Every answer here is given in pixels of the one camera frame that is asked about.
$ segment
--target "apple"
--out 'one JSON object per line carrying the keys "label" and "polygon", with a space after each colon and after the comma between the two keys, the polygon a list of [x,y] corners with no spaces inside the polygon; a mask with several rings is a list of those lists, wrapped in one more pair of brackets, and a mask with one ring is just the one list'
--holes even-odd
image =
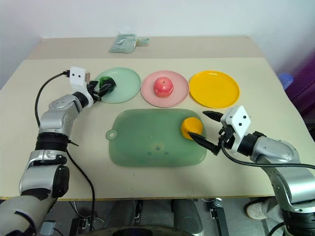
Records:
{"label": "apple", "polygon": [[159,77],[154,82],[153,90],[156,96],[166,98],[173,92],[173,83],[167,77]]}

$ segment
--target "green plate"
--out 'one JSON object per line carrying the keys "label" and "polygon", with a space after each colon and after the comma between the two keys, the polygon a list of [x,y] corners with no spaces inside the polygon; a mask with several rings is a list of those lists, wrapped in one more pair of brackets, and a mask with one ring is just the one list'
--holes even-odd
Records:
{"label": "green plate", "polygon": [[134,109],[121,113],[109,140],[111,160],[127,167],[192,166],[203,161],[207,150],[181,134],[181,124],[200,117],[185,109]]}
{"label": "green plate", "polygon": [[95,80],[99,81],[101,77],[111,77],[116,87],[114,90],[102,97],[103,102],[122,103],[132,99],[141,88],[141,80],[139,75],[125,67],[115,67],[100,73]]}

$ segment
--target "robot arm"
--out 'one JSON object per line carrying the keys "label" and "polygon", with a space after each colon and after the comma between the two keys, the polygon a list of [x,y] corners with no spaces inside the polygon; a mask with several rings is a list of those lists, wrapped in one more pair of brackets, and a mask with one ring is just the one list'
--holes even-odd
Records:
{"label": "robot arm", "polygon": [[69,168],[64,164],[74,120],[116,85],[109,80],[96,91],[97,82],[90,83],[89,73],[77,67],[71,68],[69,77],[74,93],[53,101],[43,114],[35,150],[20,181],[21,195],[0,205],[0,236],[39,232],[47,212],[68,190]]}
{"label": "robot arm", "polygon": [[[310,165],[288,168],[301,164],[297,150],[287,142],[270,139],[259,132],[245,135],[251,121],[243,106],[235,106],[224,115],[211,111],[204,114],[223,124],[218,145],[198,134],[190,133],[190,136],[215,155],[222,150],[238,164],[261,167],[268,175],[282,209],[286,235],[312,235],[315,232],[315,177],[305,168]],[[233,158],[225,148],[249,156],[254,163]]]}

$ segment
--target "beige table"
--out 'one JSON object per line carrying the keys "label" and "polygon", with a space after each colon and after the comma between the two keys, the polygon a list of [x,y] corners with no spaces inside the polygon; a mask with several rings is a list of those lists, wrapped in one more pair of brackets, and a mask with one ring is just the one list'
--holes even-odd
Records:
{"label": "beige table", "polygon": [[[86,68],[92,78],[115,66],[135,70],[142,80],[157,70],[173,70],[187,80],[202,70],[227,73],[240,86],[237,105],[244,105],[251,116],[249,131],[257,130],[268,137],[286,140],[296,147],[303,163],[315,164],[315,145],[299,113],[249,38],[152,38],[149,47],[136,48],[129,55],[108,53],[112,42],[113,38],[43,40],[0,91],[0,196],[19,194],[19,180],[37,137],[33,107],[38,89],[48,78],[72,65]],[[52,81],[41,96],[39,114],[47,110],[51,101],[67,93],[71,93],[67,78]],[[94,183],[97,199],[273,195],[269,179],[260,168],[237,165],[221,153],[214,156],[208,152],[202,163],[191,167],[115,165],[108,155],[105,133],[118,114],[136,108],[154,107],[138,93],[122,104],[95,104],[85,109],[74,123],[71,140],[80,146],[70,145],[69,151]],[[175,108],[200,114],[208,139],[217,141],[221,126],[202,115],[207,108],[190,96]],[[85,179],[70,161],[67,166],[70,183],[64,199],[90,199],[91,191]]]}

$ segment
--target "green cutting board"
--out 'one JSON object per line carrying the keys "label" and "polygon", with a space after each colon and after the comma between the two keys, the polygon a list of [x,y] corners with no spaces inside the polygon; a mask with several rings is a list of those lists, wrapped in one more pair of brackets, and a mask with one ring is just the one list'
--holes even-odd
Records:
{"label": "green cutting board", "polygon": [[207,150],[181,133],[182,122],[200,117],[185,109],[134,109],[117,116],[109,140],[111,160],[127,167],[178,167],[199,164]]}

